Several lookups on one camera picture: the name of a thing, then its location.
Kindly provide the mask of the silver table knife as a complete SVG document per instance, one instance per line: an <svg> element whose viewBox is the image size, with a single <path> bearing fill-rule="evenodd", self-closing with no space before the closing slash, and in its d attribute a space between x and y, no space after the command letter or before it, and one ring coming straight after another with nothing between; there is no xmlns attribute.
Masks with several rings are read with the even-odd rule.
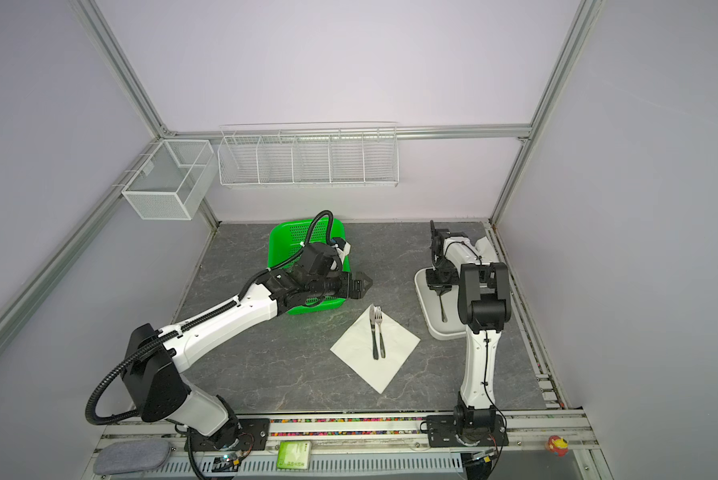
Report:
<svg viewBox="0 0 718 480"><path fill-rule="evenodd" d="M379 360L380 358L380 352L379 352L379 346L377 342L376 337L376 306L370 305L368 310L368 318L370 322L370 331L371 331L371 337L372 337L372 348L373 348L373 358L374 360Z"/></svg>

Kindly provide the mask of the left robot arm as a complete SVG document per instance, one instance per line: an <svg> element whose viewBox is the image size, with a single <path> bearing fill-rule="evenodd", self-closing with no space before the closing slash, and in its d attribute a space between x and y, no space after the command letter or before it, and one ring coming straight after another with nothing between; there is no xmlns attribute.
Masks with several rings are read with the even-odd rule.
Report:
<svg viewBox="0 0 718 480"><path fill-rule="evenodd" d="M240 293L182 322L135 329L124 359L94 388L85 406L91 425L133 417L186 427L217 450L235 447L244 431L232 407L185 379L184 373L215 348L297 307L330 298L361 299L373 285L343 267L349 245L306 243L290 258L253 275Z"/></svg>

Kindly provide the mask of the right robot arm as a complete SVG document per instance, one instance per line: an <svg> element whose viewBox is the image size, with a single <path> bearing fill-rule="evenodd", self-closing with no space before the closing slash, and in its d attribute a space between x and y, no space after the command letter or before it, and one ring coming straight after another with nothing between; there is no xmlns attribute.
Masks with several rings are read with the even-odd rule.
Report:
<svg viewBox="0 0 718 480"><path fill-rule="evenodd" d="M491 241L461 232L431 229L431 263L415 287L429 334L441 341L463 339L466 361L454 412L427 421L433 447L493 447L507 444L507 421L496 405L494 376L502 333L512 318L508 266Z"/></svg>

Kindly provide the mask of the silver spoon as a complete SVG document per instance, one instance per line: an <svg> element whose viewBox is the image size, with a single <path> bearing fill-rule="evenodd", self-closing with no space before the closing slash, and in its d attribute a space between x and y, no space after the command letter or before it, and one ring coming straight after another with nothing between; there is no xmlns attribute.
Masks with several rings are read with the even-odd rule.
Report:
<svg viewBox="0 0 718 480"><path fill-rule="evenodd" d="M447 323L447 322L448 322L448 317L447 317L447 313L446 313L446 308L445 308L444 300L443 300L443 297L444 297L444 294L445 294L445 293L446 293L446 292L441 292L441 293L438 294L439 304L440 304L441 318L442 318L442 322L443 322L443 323Z"/></svg>

